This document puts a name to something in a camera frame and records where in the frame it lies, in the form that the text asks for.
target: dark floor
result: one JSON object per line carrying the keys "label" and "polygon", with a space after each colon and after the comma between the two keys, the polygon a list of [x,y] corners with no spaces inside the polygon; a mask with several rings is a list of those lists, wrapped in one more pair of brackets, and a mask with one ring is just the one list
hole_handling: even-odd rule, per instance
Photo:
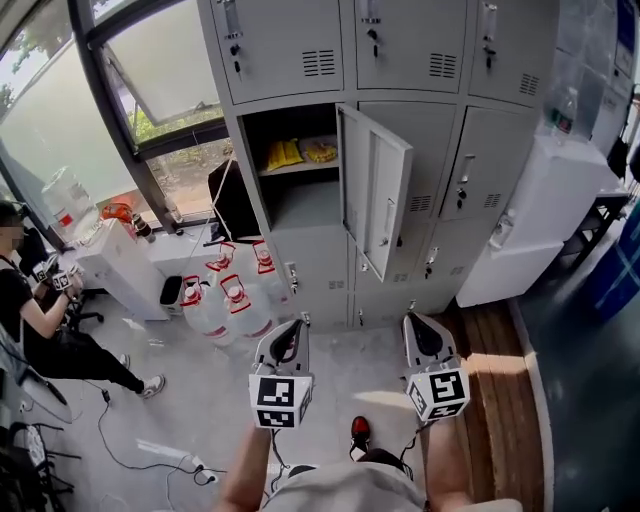
{"label": "dark floor", "polygon": [[580,294],[604,249],[519,299],[547,396],[557,512],[640,510],[640,295],[599,323]]}

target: open locker door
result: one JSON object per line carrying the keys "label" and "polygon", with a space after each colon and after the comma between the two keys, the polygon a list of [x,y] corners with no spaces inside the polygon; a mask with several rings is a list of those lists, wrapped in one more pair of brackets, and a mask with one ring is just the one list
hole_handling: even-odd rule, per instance
{"label": "open locker door", "polygon": [[396,249],[413,148],[354,108],[336,105],[342,223],[384,281]]}

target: person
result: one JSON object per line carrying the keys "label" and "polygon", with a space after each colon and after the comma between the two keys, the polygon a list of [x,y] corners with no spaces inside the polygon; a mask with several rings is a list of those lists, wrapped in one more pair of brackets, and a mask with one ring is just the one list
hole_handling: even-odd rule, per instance
{"label": "person", "polygon": [[11,260],[22,237],[20,215],[11,202],[0,201],[0,259],[4,261],[0,266],[0,323],[14,343],[20,344],[22,338],[26,361],[43,377],[109,380],[142,398],[158,394],[165,384],[163,375],[142,381],[129,371],[129,356],[118,360],[88,334],[61,328],[69,302],[81,291],[79,279],[72,280],[72,286],[46,313],[42,311],[36,298],[44,296],[46,287],[40,283],[32,290]]}
{"label": "person", "polygon": [[[473,504],[466,462],[453,419],[429,428],[427,497],[404,474],[403,463],[386,450],[369,449],[371,429],[362,416],[351,426],[351,456],[320,468],[294,467],[264,510],[277,512],[522,512],[515,500]],[[251,426],[222,487],[215,512],[254,512],[260,509],[267,477],[271,431]]]}

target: red shoe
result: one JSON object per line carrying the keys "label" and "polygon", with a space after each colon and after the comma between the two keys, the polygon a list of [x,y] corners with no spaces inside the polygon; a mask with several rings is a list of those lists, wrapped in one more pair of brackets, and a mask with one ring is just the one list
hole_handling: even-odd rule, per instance
{"label": "red shoe", "polygon": [[369,451],[369,441],[371,440],[371,427],[364,416],[356,416],[351,423],[351,449],[349,457],[358,461]]}

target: red label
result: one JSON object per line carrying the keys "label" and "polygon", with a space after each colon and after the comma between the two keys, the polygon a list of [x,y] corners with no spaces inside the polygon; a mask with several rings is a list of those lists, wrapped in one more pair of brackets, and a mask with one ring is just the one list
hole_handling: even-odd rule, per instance
{"label": "red label", "polygon": [[64,217],[60,219],[60,225],[66,228],[69,224],[71,224],[72,221],[73,219],[71,218],[71,215],[67,213]]}

